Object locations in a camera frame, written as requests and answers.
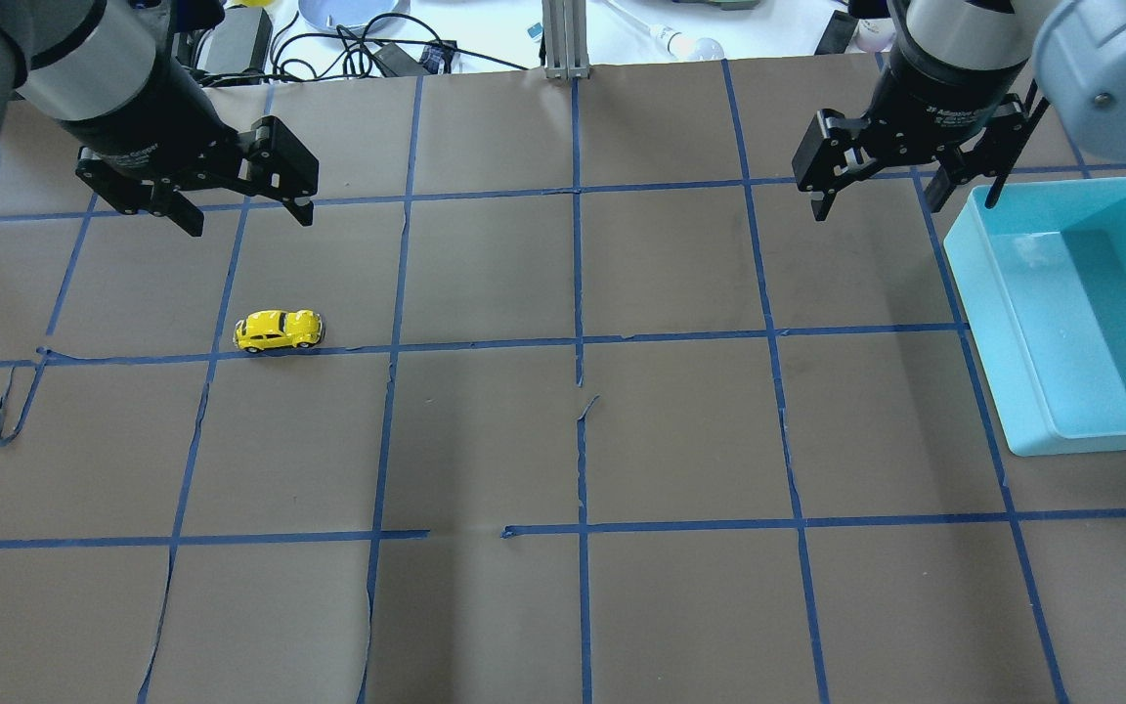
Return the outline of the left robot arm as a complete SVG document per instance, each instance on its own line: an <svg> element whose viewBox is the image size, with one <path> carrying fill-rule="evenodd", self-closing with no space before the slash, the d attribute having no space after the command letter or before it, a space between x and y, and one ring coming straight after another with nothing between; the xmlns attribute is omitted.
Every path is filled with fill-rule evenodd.
<svg viewBox="0 0 1126 704"><path fill-rule="evenodd" d="M0 134L23 98L80 152L75 177L116 212L200 237L191 191L227 189L314 220L319 162L277 117L236 132L170 43L218 26L220 1L0 1Z"/></svg>

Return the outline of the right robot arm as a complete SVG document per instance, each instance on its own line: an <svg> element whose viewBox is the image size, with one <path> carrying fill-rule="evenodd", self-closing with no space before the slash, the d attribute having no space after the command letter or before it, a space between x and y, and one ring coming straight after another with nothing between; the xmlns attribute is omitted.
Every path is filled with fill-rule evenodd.
<svg viewBox="0 0 1126 704"><path fill-rule="evenodd" d="M792 169L814 219L893 166L938 166L926 191L991 179L995 206L1046 112L1076 148L1126 160L1126 1L861 1L888 18L888 65L863 115L821 109Z"/></svg>

